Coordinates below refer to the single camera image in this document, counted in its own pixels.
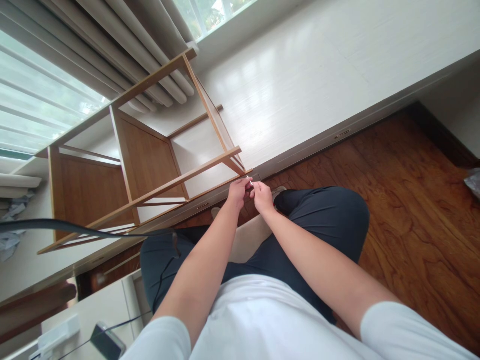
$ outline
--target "white curtain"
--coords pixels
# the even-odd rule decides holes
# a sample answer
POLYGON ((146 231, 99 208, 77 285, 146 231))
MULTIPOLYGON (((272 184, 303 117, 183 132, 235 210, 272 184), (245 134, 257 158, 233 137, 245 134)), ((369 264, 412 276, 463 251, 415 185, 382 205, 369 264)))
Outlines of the white curtain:
MULTIPOLYGON (((0 30, 109 100, 193 41, 172 0, 1 0, 0 30)), ((39 97, 12 81, 0 84, 39 97)), ((147 113, 193 94, 176 71, 130 105, 147 113)))

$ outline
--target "wooden shelf frame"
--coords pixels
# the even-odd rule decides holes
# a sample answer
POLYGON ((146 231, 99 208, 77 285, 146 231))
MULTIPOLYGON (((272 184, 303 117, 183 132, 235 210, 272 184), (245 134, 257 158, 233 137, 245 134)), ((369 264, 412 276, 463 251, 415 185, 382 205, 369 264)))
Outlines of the wooden shelf frame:
MULTIPOLYGON (((242 150, 239 146, 234 146, 220 116, 223 106, 213 104, 193 72, 190 60, 196 56, 194 49, 185 51, 36 154, 37 157, 48 158, 54 219, 70 221, 90 229, 128 225, 128 231, 133 231, 141 237, 143 226, 218 188, 218 186, 213 187, 203 194, 190 198, 185 186, 186 181, 219 164, 225 164, 237 174, 229 181, 234 181, 251 172, 251 170, 245 170, 239 158, 242 150), (184 69, 194 84, 206 109, 205 114, 169 136, 164 136, 120 110, 120 107, 128 101, 179 69, 184 69), (112 119, 120 159, 66 145, 67 142, 108 115, 112 119), (172 138, 208 119, 213 125, 224 152, 203 165, 181 174, 172 146, 172 138), (118 162, 120 165, 63 154, 60 149, 118 162), (88 177, 88 181, 84 181, 83 175, 88 177), (149 202, 154 198, 184 198, 185 200, 156 204, 149 202), (163 205, 176 206, 141 223, 138 208, 163 205)), ((120 238, 126 232, 111 231, 112 234, 118 234, 120 238)), ((79 237, 81 235, 77 233, 55 231, 54 243, 40 250, 38 254, 103 239, 94 238, 82 241, 79 237)))

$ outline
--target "plastic bag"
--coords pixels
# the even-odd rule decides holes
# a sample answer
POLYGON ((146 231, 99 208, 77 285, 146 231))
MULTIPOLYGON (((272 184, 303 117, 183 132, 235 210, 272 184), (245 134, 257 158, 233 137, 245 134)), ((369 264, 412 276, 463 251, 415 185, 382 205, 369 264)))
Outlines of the plastic bag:
POLYGON ((480 200, 480 168, 471 170, 470 176, 464 181, 473 194, 480 200))

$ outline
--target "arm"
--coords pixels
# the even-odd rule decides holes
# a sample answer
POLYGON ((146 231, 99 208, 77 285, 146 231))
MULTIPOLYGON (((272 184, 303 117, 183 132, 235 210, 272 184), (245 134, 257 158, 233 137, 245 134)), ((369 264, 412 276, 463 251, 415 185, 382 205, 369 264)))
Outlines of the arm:
POLYGON ((180 319, 195 346, 219 292, 227 268, 251 177, 230 185, 225 205, 205 235, 180 267, 170 290, 152 320, 171 316, 180 319))
POLYGON ((279 214, 272 192, 261 182, 250 194, 286 255, 313 289, 333 309, 357 338, 367 310, 380 302, 400 300, 356 263, 318 237, 279 214))

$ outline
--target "leg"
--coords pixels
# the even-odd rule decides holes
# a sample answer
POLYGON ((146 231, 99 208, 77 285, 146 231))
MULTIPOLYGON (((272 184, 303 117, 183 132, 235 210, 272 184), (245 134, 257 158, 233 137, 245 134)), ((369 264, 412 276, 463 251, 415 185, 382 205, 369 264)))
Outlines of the leg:
MULTIPOLYGON (((342 187, 287 190, 276 199, 277 209, 292 222, 332 245, 356 263, 367 236, 370 213, 363 198, 342 187)), ((245 264, 252 273, 267 275, 287 283, 329 322, 332 310, 314 293, 288 259, 275 235, 271 235, 245 264)))
POLYGON ((197 226, 176 230, 178 235, 177 247, 181 252, 179 258, 176 258, 178 254, 174 249, 173 235, 171 234, 149 237, 143 243, 140 254, 141 273, 146 298, 153 313, 157 311, 165 295, 167 295, 180 266, 208 228, 208 226, 197 226))

